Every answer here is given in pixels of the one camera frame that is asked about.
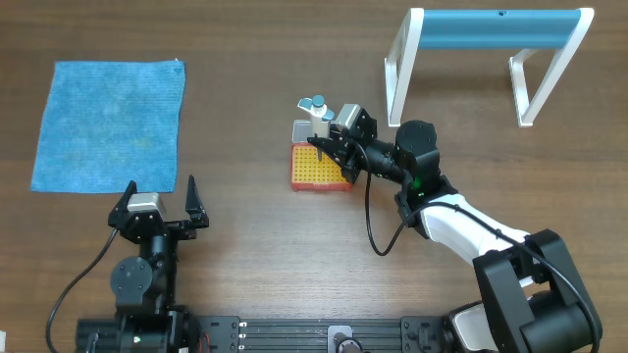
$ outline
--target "blue and white stand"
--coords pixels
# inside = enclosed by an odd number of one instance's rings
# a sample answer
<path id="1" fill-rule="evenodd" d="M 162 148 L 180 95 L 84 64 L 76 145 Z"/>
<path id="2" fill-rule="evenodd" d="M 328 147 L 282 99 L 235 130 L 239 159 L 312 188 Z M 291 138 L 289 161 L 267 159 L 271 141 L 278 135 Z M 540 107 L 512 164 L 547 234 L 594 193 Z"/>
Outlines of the blue and white stand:
<path id="1" fill-rule="evenodd" d="M 584 38 L 594 10 L 410 9 L 386 58 L 389 126 L 400 126 L 418 49 L 522 49 L 510 58 L 519 126 L 532 126 Z M 528 100 L 523 62 L 539 49 L 556 52 L 537 94 Z"/>

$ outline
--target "blue towel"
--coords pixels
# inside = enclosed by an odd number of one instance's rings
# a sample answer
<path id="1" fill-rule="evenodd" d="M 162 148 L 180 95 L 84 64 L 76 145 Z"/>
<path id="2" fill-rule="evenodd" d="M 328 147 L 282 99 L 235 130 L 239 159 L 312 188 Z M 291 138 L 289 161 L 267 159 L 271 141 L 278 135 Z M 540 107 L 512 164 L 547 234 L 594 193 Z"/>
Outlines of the blue towel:
<path id="1" fill-rule="evenodd" d="M 59 62 L 43 114 L 31 190 L 172 192 L 183 62 Z"/>

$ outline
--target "white stand leg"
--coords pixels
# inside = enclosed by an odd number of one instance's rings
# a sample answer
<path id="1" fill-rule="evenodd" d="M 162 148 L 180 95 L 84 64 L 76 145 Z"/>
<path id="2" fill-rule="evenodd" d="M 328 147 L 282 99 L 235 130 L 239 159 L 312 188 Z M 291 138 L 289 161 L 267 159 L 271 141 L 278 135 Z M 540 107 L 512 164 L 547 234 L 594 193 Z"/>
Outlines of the white stand leg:
<path id="1" fill-rule="evenodd" d="M 384 60 L 386 75 L 386 103 L 389 126 L 401 125 L 401 112 L 423 27 L 423 9 L 410 9 L 392 43 L 391 52 Z"/>
<path id="2" fill-rule="evenodd" d="M 523 73 L 523 62 L 531 57 L 536 50 L 523 49 L 517 55 L 510 58 L 510 76 L 512 78 L 512 90 L 514 92 L 514 102 L 517 108 L 517 121 L 519 126 L 532 126 L 534 119 L 539 114 L 541 107 L 548 99 L 551 90 L 554 88 L 558 79 L 564 72 L 567 64 L 573 57 L 573 54 L 580 46 L 582 38 L 584 38 L 589 25 L 593 20 L 594 10 L 585 8 L 580 9 L 580 21 L 574 28 L 573 32 L 567 40 L 565 47 L 557 50 L 549 64 L 548 72 L 543 78 L 537 94 L 532 98 L 532 102 L 528 101 L 528 89 L 526 87 L 526 79 Z"/>

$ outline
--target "wooden table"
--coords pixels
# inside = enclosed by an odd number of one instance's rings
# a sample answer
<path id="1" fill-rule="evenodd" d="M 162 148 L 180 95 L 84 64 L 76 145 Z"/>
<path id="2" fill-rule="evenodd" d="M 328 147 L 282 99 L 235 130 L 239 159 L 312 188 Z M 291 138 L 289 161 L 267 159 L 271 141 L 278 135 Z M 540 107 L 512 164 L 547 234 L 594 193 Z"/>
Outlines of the wooden table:
<path id="1" fill-rule="evenodd" d="M 516 123 L 510 51 L 420 52 L 403 120 L 433 123 L 441 168 L 468 201 L 565 240 L 602 317 L 602 352 L 628 329 L 628 2 L 457 0 L 451 8 L 597 6 L 579 52 L 532 128 Z M 181 244 L 179 302 L 248 318 L 440 315 L 480 298 L 473 269 L 405 231 L 390 256 L 370 248 L 365 176 L 350 192 L 292 192 L 299 98 L 359 103 L 386 127 L 384 57 L 412 1 L 3 1 L 0 5 L 0 329 L 10 351 L 46 349 L 60 292 L 109 234 L 119 195 L 29 191 L 41 116 L 60 60 L 185 61 L 179 177 L 164 199 L 184 216 L 194 174 L 212 224 Z M 526 62 L 538 85 L 550 53 Z M 400 219 L 397 186 L 374 180 L 376 241 Z M 117 239 L 68 295 L 53 339 L 74 349 L 77 318 L 110 317 L 112 268 L 137 248 Z"/>

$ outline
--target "blue bar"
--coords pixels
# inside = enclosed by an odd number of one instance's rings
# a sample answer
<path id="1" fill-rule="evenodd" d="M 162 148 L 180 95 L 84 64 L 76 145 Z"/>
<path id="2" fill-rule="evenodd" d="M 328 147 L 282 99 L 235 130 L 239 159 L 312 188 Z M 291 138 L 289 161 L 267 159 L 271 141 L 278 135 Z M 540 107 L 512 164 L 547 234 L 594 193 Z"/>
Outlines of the blue bar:
<path id="1" fill-rule="evenodd" d="M 425 10 L 421 49 L 560 49 L 580 10 Z"/>

